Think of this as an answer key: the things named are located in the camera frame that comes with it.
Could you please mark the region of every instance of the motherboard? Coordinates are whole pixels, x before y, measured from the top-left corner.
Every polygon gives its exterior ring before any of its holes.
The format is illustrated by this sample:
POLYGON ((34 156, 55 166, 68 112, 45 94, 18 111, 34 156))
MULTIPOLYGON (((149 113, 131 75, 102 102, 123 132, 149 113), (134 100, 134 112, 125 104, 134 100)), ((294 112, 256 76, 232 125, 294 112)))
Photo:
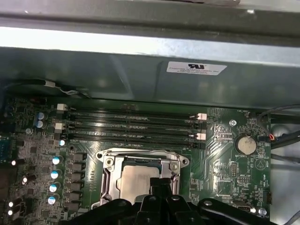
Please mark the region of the motherboard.
MULTIPOLYGON (((178 176, 174 193, 194 204, 211 197, 270 218, 270 143, 256 111, 9 97, 1 113, 0 224, 56 225, 110 201, 104 179, 115 165, 101 160, 110 149, 178 156, 169 168, 178 176)), ((268 117, 263 122, 270 126, 268 117)), ((118 197, 129 198, 127 184, 138 177, 132 173, 162 176, 160 164, 147 159, 121 168, 118 197)), ((136 195, 147 194, 145 183, 136 195)))

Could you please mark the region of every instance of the white label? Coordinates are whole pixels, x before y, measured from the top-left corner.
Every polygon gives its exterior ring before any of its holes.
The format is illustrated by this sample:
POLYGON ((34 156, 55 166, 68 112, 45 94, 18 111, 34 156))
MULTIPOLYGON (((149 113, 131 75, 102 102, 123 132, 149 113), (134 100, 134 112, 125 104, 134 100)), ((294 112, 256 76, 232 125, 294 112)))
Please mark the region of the white label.
POLYGON ((227 66, 194 62, 169 62, 167 72, 180 74, 218 75, 227 66))

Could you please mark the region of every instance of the cpu socket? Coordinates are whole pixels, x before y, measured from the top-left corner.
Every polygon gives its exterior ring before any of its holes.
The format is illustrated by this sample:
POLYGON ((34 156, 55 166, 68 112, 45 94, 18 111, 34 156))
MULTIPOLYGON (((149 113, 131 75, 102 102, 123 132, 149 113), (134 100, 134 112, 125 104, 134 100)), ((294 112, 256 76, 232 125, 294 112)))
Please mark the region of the cpu socket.
POLYGON ((189 159, 164 150, 112 148, 96 153, 103 162, 102 190, 99 202, 92 209, 122 198, 135 203, 135 198, 149 194, 150 178, 171 178, 174 195, 179 194, 180 169, 189 159))

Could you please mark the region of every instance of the red wire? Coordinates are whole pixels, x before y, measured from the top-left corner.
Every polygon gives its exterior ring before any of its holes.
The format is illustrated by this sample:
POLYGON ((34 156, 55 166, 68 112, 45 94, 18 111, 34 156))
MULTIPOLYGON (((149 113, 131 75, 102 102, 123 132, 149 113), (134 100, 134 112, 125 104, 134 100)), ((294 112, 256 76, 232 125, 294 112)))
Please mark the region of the red wire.
POLYGON ((274 140, 275 140, 275 137, 274 137, 274 135, 272 135, 272 134, 269 135, 269 138, 270 138, 271 141, 274 141, 274 140))

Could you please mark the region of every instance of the green circuit board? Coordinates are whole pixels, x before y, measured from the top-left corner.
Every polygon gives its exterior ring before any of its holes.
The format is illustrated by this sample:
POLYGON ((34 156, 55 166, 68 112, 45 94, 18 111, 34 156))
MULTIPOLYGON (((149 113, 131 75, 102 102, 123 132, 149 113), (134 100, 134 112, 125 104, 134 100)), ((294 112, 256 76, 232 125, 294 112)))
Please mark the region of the green circuit board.
MULTIPOLYGON (((7 196, 8 200, 19 196, 32 199, 30 213, 14 218, 21 219, 24 224, 56 224, 59 220, 69 220, 90 210, 91 205, 98 202, 101 196, 103 165, 95 158, 95 154, 100 150, 117 147, 175 151, 190 160, 190 164, 180 172, 181 195, 195 204, 207 197, 216 198, 227 204, 232 204, 233 201, 244 202, 255 209, 265 208, 267 214, 263 217, 270 218, 270 144, 258 141, 258 137, 265 134, 257 125, 255 111, 73 98, 48 98, 43 99, 42 102, 37 98, 11 98, 6 101, 4 109, 11 114, 6 119, 15 123, 15 131, 7 134, 12 140, 11 153, 2 163, 9 163, 12 158, 24 158, 26 161, 25 165, 18 167, 16 180, 11 184, 7 196), (128 120, 134 121, 145 121, 147 115, 140 115, 139 118, 128 117, 133 112, 161 113, 162 115, 175 113, 190 116, 200 113, 206 115, 204 121, 195 122, 187 117, 186 120, 180 120, 178 123, 180 126, 187 127, 191 123, 198 124, 196 127, 185 128, 185 131, 202 132, 206 134, 206 138, 199 142, 170 134, 166 138, 178 142, 178 145, 164 143, 161 137, 152 137, 151 142, 122 143, 111 139, 106 141, 84 139, 82 137, 99 134, 95 134, 93 130, 77 129, 70 131, 62 145, 56 138, 54 127, 58 122, 69 124, 71 117, 58 116, 57 104, 65 104, 73 109, 84 106, 87 109, 121 110, 124 111, 124 116, 127 116, 128 120), (47 115, 43 128, 36 126, 36 116, 39 112, 47 115), (236 141, 240 137, 251 137, 255 140, 254 153, 245 155, 238 152, 236 141), (24 141, 24 145, 18 146, 19 140, 24 141), (185 142, 192 142, 193 145, 182 144, 185 142), (72 165, 76 163, 74 155, 77 153, 86 154, 86 158, 82 159, 84 185, 80 189, 80 201, 76 202, 79 204, 72 205, 70 208, 68 203, 73 202, 70 199, 71 177, 74 173, 72 165), (62 164, 53 165, 52 158, 57 155, 62 156, 64 161, 62 164), (53 170, 62 171, 62 175, 55 181, 61 183, 61 189, 56 193, 59 196, 57 203, 50 205, 48 198, 52 193, 49 192, 49 186, 53 183, 50 173, 53 170), (28 185, 22 185, 22 178, 29 173, 36 174, 36 180, 28 185)), ((154 123, 163 123, 165 119, 167 118, 154 119, 154 123)), ((85 125, 92 126, 93 123, 87 120, 85 125)), ((270 126, 268 118, 264 123, 267 127, 270 126)), ((106 137, 110 137, 109 135, 118 137, 119 134, 106 134, 106 137)), ((8 210, 7 202, 5 202, 4 224, 8 224, 13 219, 7 216, 8 210)))

